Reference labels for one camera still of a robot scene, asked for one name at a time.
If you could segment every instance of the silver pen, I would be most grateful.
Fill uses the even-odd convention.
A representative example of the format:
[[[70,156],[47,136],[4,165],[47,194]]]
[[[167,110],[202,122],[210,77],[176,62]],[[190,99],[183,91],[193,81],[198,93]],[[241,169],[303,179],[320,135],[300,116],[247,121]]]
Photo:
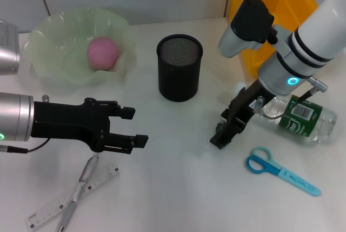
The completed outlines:
[[[63,216],[58,224],[58,227],[56,229],[56,232],[62,232],[66,230],[66,227],[68,226],[72,215],[74,214],[77,204],[78,204],[78,200],[84,190],[85,185],[87,184],[89,178],[92,175],[92,172],[95,170],[96,164],[98,161],[98,153],[94,153],[94,155],[92,156],[92,158],[90,158],[85,167],[84,170],[82,172],[81,178],[79,178],[79,183],[77,185],[76,190],[74,191],[74,193],[72,194],[72,198],[70,203],[67,206],[67,209],[65,210],[65,212],[63,213]]]

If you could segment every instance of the blue scissors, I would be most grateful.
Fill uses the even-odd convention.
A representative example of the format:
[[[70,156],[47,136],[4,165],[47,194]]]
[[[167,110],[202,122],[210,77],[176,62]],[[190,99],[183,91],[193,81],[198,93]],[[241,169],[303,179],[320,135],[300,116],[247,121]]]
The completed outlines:
[[[258,151],[265,152],[265,154],[267,155],[267,159],[263,159],[261,156],[256,154],[256,152],[258,152]],[[260,164],[263,167],[263,169],[261,169],[261,170],[254,169],[250,165],[250,161],[254,161],[254,162]],[[312,196],[317,197],[317,196],[321,195],[321,191],[317,187],[313,186],[309,182],[300,178],[298,175],[292,173],[290,170],[282,167],[277,162],[275,162],[273,160],[271,151],[266,147],[253,148],[251,155],[247,158],[247,167],[254,174],[261,174],[263,172],[268,172],[268,173],[274,174],[274,175],[284,179],[285,181],[293,184],[294,186],[304,190],[305,192],[307,192],[308,194],[310,194]]]

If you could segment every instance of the water bottle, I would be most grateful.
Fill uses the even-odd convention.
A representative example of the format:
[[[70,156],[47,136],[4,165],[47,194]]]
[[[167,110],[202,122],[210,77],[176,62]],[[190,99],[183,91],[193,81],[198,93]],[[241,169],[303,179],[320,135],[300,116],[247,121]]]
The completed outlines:
[[[327,143],[337,121],[336,113],[309,101],[299,104],[297,101],[298,97],[295,95],[277,96],[263,107],[263,111],[270,117],[283,113],[285,115],[275,120],[269,120],[256,114],[253,121],[265,128],[278,129],[279,126],[281,128],[278,130],[284,129],[285,132],[291,132],[298,140],[308,143]]]

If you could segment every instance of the table surface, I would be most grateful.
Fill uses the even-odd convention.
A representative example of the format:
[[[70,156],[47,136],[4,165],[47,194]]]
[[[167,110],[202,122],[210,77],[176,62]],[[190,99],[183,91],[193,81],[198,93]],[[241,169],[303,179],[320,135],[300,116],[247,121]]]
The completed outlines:
[[[86,97],[117,100],[122,107],[136,108],[136,114],[131,121],[111,118],[111,131],[149,136],[145,149],[134,149],[131,155],[100,154],[100,166],[115,162],[121,173],[80,203],[67,231],[346,231],[346,96],[339,94],[344,56],[319,72],[330,88],[312,98],[338,113],[330,145],[302,146],[251,121],[218,150],[209,139],[236,85],[247,80],[239,57],[226,59],[217,51],[226,26],[225,18],[131,26],[137,65],[125,79],[97,87],[43,82],[25,58],[18,75],[1,77],[0,91],[33,95],[37,101],[44,94],[65,104],[81,104]],[[199,91],[183,103],[163,98],[157,84],[156,45],[175,33],[196,37],[204,49]],[[27,37],[21,34],[21,45]],[[296,94],[308,88],[304,84]],[[42,141],[4,144],[33,148]],[[244,160],[258,145],[270,148],[278,163],[318,186],[322,196],[246,170]],[[70,140],[51,140],[27,155],[0,154],[1,231],[25,232],[24,219],[72,188],[91,155],[87,145]],[[53,231],[57,222],[40,231]]]

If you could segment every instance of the ruler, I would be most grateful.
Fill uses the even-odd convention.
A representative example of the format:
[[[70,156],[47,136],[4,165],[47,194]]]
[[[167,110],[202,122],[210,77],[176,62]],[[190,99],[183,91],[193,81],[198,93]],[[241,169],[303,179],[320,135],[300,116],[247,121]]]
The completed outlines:
[[[110,181],[114,176],[119,173],[119,169],[114,165],[106,165],[100,171],[93,174],[87,185],[84,187],[81,199],[85,198],[96,189]],[[75,188],[70,189],[60,197],[49,202],[46,206],[36,210],[25,219],[26,228],[28,232],[34,232],[48,221],[62,213],[71,200]]]

